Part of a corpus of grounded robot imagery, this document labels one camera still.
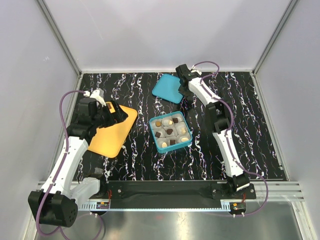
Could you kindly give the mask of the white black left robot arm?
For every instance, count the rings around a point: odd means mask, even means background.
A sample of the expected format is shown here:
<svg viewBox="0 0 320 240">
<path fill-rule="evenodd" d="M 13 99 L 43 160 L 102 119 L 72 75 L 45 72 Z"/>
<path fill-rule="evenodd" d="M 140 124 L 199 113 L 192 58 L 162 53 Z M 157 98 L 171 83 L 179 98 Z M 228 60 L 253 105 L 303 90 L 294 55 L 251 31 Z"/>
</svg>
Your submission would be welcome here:
<svg viewBox="0 0 320 240">
<path fill-rule="evenodd" d="M 77 117 L 66 129 L 66 140 L 49 178 L 40 190 L 31 191 L 28 196 L 36 225 L 69 228 L 83 203 L 92 196 L 103 198 L 108 193 L 107 184 L 95 177 L 86 177 L 75 188 L 71 184 L 97 130 L 122 123 L 127 117 L 114 100 L 101 104 L 86 97 L 79 101 Z"/>
</svg>

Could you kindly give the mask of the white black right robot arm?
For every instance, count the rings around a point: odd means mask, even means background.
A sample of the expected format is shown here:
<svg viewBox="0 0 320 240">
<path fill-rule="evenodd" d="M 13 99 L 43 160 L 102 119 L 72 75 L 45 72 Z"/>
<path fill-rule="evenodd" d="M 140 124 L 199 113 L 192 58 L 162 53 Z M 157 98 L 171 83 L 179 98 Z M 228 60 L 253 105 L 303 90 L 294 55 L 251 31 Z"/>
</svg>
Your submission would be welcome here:
<svg viewBox="0 0 320 240">
<path fill-rule="evenodd" d="M 233 142 L 234 117 L 230 106 L 207 86 L 199 71 L 189 69 L 186 64 L 179 65 L 175 71 L 180 82 L 178 91 L 185 97 L 196 96 L 205 107 L 206 127 L 212 132 L 223 158 L 228 195 L 239 198 L 249 187 L 250 180 Z"/>
</svg>

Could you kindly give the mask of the teal tin lid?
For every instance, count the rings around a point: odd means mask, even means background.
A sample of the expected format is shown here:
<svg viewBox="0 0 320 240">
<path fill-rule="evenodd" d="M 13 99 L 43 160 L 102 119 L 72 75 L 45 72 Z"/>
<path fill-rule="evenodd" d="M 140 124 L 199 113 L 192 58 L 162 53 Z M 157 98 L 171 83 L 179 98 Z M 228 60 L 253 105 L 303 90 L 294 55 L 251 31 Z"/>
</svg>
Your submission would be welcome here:
<svg viewBox="0 0 320 240">
<path fill-rule="evenodd" d="M 179 104 L 183 98 L 183 95 L 179 92 L 180 86 L 178 77 L 165 73 L 159 78 L 152 94 L 168 102 Z"/>
</svg>

